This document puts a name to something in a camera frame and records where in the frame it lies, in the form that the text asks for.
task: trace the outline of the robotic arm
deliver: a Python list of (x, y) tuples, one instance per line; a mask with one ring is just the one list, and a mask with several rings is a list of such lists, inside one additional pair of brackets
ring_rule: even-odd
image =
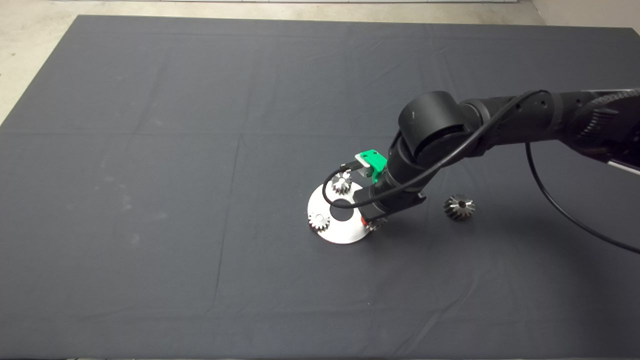
[(439, 168), (510, 143), (559, 140), (589, 158), (640, 174), (640, 90), (535, 90), (460, 103), (436, 91), (409, 102), (398, 124), (386, 164), (376, 166), (376, 158), (384, 162), (377, 152), (363, 152), (332, 174), (359, 169), (374, 180), (355, 192), (355, 203), (333, 206), (358, 208), (365, 223), (385, 218), (424, 202), (421, 190)]

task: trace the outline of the metal plate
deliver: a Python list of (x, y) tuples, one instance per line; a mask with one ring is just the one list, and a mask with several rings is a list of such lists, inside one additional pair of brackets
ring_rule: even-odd
[[(349, 192), (344, 195), (339, 195), (331, 189), (331, 184), (328, 184), (326, 194), (331, 201), (344, 199), (353, 204), (353, 193), (359, 189), (362, 189), (362, 186), (351, 183)], [(322, 196), (322, 185), (318, 186), (309, 198), (307, 216), (311, 213), (327, 214), (330, 217), (329, 227), (317, 232), (318, 235), (322, 236), (322, 238), (328, 242), (341, 245), (350, 244), (362, 239), (369, 233), (368, 228), (362, 225), (362, 216), (358, 209), (353, 209), (353, 215), (346, 221), (336, 220), (331, 216), (331, 206)]]

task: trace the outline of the black cylindrical joint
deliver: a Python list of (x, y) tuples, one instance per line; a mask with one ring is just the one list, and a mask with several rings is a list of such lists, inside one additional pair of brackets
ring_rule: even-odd
[(470, 127), (461, 107), (444, 91), (429, 92), (409, 102), (400, 113), (398, 125), (414, 158), (431, 142)]

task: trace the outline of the gear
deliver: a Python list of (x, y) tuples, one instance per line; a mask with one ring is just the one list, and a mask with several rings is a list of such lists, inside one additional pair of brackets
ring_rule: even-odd
[(456, 194), (444, 203), (444, 212), (453, 220), (466, 220), (474, 214), (476, 204), (462, 194)]
[(378, 230), (382, 225), (387, 223), (387, 218), (379, 218), (377, 220), (373, 220), (372, 222), (367, 223), (367, 229), (369, 231)]
[(309, 226), (315, 231), (322, 231), (329, 227), (329, 219), (327, 214), (311, 213), (308, 216)]
[(351, 189), (351, 171), (335, 174), (331, 179), (331, 188), (338, 194), (348, 193)]

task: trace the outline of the concrete floor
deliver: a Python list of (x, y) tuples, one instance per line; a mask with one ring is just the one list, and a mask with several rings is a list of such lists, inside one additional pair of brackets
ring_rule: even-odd
[(513, 4), (286, 4), (0, 0), (0, 124), (78, 14), (544, 25)]

